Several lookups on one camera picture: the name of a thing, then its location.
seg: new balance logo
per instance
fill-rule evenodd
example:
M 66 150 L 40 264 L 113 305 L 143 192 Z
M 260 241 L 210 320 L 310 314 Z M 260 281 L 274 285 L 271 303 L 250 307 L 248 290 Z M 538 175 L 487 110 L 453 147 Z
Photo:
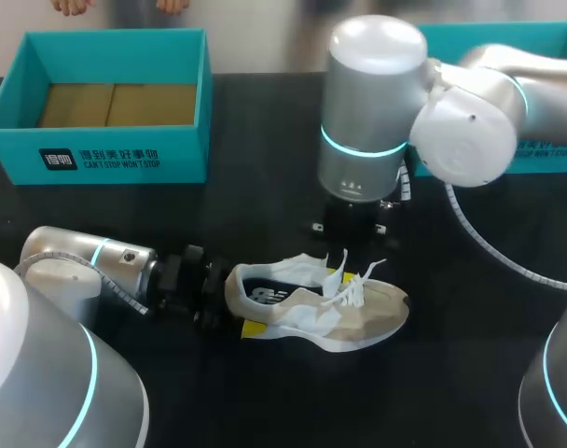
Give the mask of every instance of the new balance logo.
M 257 303 L 263 303 L 265 305 L 273 305 L 279 303 L 287 298 L 287 292 L 285 291 L 275 291 L 275 289 L 268 289 L 266 287 L 256 287 L 253 289 L 253 293 L 248 297 L 252 301 Z

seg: yellow tag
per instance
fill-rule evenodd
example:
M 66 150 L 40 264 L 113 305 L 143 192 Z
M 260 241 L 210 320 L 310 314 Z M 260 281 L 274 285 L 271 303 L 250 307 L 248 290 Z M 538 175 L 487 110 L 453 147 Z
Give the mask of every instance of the yellow tag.
M 241 339 L 253 338 L 257 334 L 261 334 L 267 331 L 267 325 L 255 322 L 252 320 L 244 320 L 244 325 L 242 326 Z
M 329 268 L 329 271 L 330 271 L 331 273 L 334 273 L 336 270 Z M 341 283 L 349 283 L 350 280 L 352 280 L 352 277 L 354 277 L 355 275 L 356 275 L 355 273 L 343 273 L 343 277 L 342 277 L 342 279 L 341 279 Z

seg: sneaker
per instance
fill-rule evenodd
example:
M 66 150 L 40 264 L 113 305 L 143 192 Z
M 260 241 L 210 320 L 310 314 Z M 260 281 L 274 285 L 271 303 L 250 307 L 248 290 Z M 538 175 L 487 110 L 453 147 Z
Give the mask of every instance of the sneaker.
M 364 276 L 342 284 L 348 258 L 333 272 L 326 259 L 306 254 L 273 264 L 239 264 L 226 280 L 226 302 L 238 317 L 267 329 L 256 339 L 298 336 L 328 352 L 348 352 L 379 343 L 406 322 L 408 295 L 399 287 Z

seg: cardboard box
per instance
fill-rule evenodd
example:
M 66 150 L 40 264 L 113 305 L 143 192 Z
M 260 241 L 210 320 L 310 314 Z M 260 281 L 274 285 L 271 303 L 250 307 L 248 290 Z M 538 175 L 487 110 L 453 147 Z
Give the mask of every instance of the cardboard box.
M 429 55 L 457 63 L 472 47 L 498 43 L 550 58 L 567 59 L 567 22 L 462 23 L 424 25 Z M 418 159 L 416 150 L 413 155 Z M 508 174 L 567 173 L 567 147 L 548 142 L 519 142 Z M 420 162 L 416 175 L 431 175 Z
M 17 185 L 204 182 L 212 102 L 202 30 L 27 33 L 0 162 Z

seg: black logo on box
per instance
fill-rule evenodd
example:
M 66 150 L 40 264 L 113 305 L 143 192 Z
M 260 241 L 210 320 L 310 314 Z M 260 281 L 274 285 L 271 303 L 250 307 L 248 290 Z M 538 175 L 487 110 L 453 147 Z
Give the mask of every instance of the black logo on box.
M 77 170 L 75 158 L 70 149 L 39 149 L 43 163 L 50 171 Z

